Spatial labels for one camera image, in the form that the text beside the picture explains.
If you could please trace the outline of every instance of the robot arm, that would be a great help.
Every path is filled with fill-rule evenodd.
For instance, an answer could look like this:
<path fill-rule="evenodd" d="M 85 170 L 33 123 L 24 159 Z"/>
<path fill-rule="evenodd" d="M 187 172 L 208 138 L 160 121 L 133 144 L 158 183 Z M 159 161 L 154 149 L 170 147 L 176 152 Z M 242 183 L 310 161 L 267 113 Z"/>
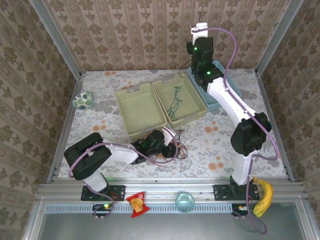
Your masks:
<path fill-rule="evenodd" d="M 65 150 L 64 157 L 76 180 L 83 180 L 91 189 L 100 192 L 108 186 L 99 171 L 106 160 L 131 165 L 144 163 L 146 159 L 137 152 L 146 157 L 160 153 L 165 158 L 174 157 L 176 148 L 170 141 L 176 133 L 167 127 L 162 130 L 154 130 L 145 139 L 132 144 L 106 142 L 99 133 L 94 132 Z"/>
<path fill-rule="evenodd" d="M 229 86 L 229 84 L 227 84 L 227 87 L 233 92 L 233 95 L 237 97 L 237 99 L 245 106 L 245 108 L 252 115 L 256 113 L 252 108 L 250 108 L 247 104 L 243 102 L 243 100 L 234 92 L 234 90 Z M 250 117 L 243 111 L 243 109 L 238 105 L 238 103 L 226 91 L 222 77 L 214 79 L 213 82 L 209 83 L 207 87 L 207 92 L 220 103 L 223 109 L 230 116 L 235 127 L 238 126 L 238 124 L 241 123 L 243 120 L 250 119 Z M 247 183 L 251 158 L 253 154 L 257 153 L 258 151 L 254 150 L 250 152 L 247 156 L 244 156 L 243 154 L 237 154 L 232 178 L 239 186 L 245 185 Z"/>
<path fill-rule="evenodd" d="M 266 134 L 247 113 L 254 116 L 268 132 L 271 130 L 271 124 L 266 114 L 256 113 L 242 101 L 228 82 L 225 85 L 224 74 L 212 64 L 213 38 L 208 37 L 207 30 L 194 32 L 207 28 L 206 22 L 200 22 L 191 27 L 192 41 L 186 43 L 187 51 L 192 55 L 191 69 L 197 84 L 220 103 L 233 121 L 235 131 L 231 137 L 231 145 L 238 154 L 232 179 L 238 186 L 243 186 L 247 183 L 252 156 L 258 153 L 266 141 Z M 230 94 L 246 108 L 246 111 Z"/>

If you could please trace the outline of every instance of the patterned wallpaper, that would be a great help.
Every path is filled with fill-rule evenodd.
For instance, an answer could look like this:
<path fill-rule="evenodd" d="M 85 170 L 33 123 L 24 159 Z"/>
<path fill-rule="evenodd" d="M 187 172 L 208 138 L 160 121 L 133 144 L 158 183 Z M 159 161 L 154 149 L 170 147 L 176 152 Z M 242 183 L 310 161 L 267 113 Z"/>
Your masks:
<path fill-rule="evenodd" d="M 235 34 L 233 68 L 254 68 L 289 0 L 44 0 L 82 72 L 179 69 L 199 19 Z M 211 32 L 226 65 L 233 41 Z"/>
<path fill-rule="evenodd" d="M 0 239 L 20 239 L 75 79 L 27 0 L 0 0 Z"/>
<path fill-rule="evenodd" d="M 262 75 L 296 180 L 320 223 L 320 0 L 304 0 Z"/>

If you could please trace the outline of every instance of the chip bag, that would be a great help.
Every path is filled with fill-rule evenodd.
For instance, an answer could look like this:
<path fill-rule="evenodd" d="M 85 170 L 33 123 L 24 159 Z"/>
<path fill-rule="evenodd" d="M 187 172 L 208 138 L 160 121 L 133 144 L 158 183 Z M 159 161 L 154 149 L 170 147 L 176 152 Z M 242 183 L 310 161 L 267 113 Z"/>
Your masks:
<path fill-rule="evenodd" d="M 133 208 L 133 213 L 131 218 L 135 218 L 138 217 L 142 214 L 144 214 L 145 212 L 149 211 L 149 207 L 147 207 L 144 204 L 144 200 L 145 200 L 145 192 L 138 192 L 137 194 L 130 196 L 126 199 L 132 206 Z"/>

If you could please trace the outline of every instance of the yellow banana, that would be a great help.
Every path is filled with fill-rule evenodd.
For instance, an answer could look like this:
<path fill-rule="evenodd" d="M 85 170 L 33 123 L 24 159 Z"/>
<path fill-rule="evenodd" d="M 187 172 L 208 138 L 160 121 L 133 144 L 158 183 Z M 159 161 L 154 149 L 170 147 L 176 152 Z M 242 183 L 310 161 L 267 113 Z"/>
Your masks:
<path fill-rule="evenodd" d="M 258 202 L 257 205 L 255 205 L 253 209 L 254 215 L 256 215 L 258 218 L 260 218 L 270 207 L 270 204 L 272 202 L 272 197 L 274 195 L 274 189 L 271 186 L 271 184 L 267 181 L 264 181 L 262 179 L 258 179 L 256 177 L 253 177 L 253 181 L 255 183 L 261 184 L 263 190 L 264 190 L 264 195 L 263 198 L 260 202 Z"/>

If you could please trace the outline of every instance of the floral tablecloth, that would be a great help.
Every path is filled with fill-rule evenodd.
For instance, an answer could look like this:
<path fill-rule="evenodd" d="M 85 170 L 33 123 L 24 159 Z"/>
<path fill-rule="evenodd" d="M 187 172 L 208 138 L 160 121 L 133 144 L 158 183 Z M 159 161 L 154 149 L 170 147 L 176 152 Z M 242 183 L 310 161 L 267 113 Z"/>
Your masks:
<path fill-rule="evenodd" d="M 94 104 L 90 109 L 75 111 L 66 148 L 93 132 L 99 132 L 110 142 L 130 143 L 131 140 L 117 107 L 115 93 L 121 89 L 153 82 L 177 73 L 177 70 L 87 72 L 82 90 L 93 93 Z M 258 113 L 267 113 L 253 69 L 230 70 L 229 74 L 238 85 L 242 99 L 248 106 Z M 212 178 L 229 177 L 232 174 L 236 152 L 231 146 L 230 137 L 235 126 L 222 108 L 207 112 L 204 117 L 182 125 L 178 129 L 184 129 L 181 143 L 188 149 L 186 159 L 176 159 L 162 167 L 148 161 L 138 165 L 106 161 L 100 167 L 100 171 L 106 177 L 113 178 Z M 263 144 L 260 152 L 268 157 L 275 155 L 269 139 Z M 69 169 L 66 159 L 63 159 L 59 177 L 68 177 Z M 253 175 L 286 177 L 280 158 L 276 162 L 256 160 L 253 165 Z"/>

